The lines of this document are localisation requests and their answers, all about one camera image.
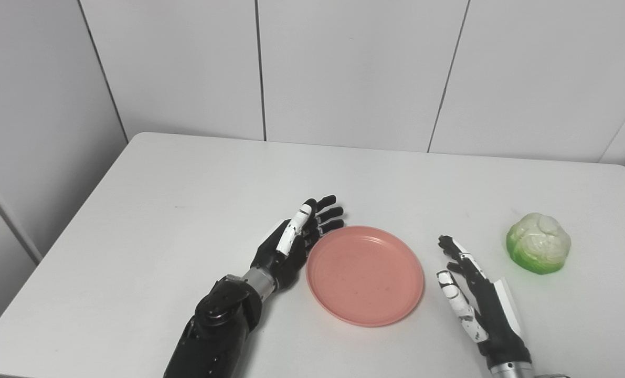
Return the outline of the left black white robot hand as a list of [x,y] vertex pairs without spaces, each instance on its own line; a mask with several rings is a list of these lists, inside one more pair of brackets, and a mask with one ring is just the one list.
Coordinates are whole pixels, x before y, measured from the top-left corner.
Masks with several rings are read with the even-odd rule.
[[310,252],[325,235],[344,227],[344,209],[334,195],[310,198],[293,218],[286,218],[257,248],[251,268],[265,272],[273,292],[287,290],[296,281]]

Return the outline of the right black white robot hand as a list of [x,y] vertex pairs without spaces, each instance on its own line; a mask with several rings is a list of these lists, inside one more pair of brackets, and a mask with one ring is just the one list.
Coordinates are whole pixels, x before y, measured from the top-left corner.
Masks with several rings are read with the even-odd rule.
[[438,245],[450,259],[436,274],[440,289],[488,368],[532,364],[505,280],[491,281],[453,237],[440,235]]

